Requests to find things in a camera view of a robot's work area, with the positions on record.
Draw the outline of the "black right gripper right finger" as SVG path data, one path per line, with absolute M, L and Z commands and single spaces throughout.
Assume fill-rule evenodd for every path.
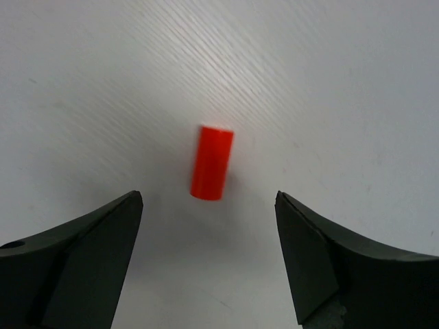
M 438 327 L 436 256 L 364 237 L 284 192 L 275 212 L 301 327 Z

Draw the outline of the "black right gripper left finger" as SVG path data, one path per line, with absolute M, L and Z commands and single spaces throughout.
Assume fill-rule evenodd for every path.
M 131 191 L 1 246 L 2 328 L 110 328 L 143 211 Z

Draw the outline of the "red cylinder block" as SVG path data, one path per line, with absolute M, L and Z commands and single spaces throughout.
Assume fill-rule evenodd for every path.
M 202 125 L 195 155 L 190 193 L 205 201 L 222 198 L 234 132 Z

